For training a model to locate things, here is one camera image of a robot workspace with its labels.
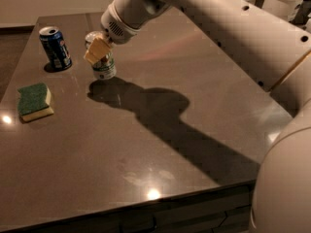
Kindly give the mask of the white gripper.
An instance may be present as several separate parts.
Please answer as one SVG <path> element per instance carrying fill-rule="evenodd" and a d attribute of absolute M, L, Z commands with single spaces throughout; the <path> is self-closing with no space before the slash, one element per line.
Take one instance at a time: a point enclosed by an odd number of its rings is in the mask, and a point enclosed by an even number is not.
<path fill-rule="evenodd" d="M 114 0 L 101 17 L 101 27 L 110 42 L 121 45 L 136 36 L 148 21 L 159 17 L 169 6 L 159 0 Z M 111 51 L 96 37 L 86 50 L 84 59 L 96 64 Z"/>

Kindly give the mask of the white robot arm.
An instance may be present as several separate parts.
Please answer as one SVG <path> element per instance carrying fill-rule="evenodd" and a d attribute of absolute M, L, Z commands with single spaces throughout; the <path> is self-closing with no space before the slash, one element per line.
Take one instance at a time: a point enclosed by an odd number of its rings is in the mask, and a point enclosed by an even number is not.
<path fill-rule="evenodd" d="M 121 53 L 129 75 L 142 65 L 155 78 L 184 78 L 203 105 L 216 90 L 207 73 L 219 65 L 202 65 L 189 54 L 170 64 L 164 49 L 137 36 L 169 8 L 182 11 L 293 117 L 259 168 L 251 232 L 310 233 L 309 33 L 244 0 L 114 0 L 101 18 L 103 48 Z"/>

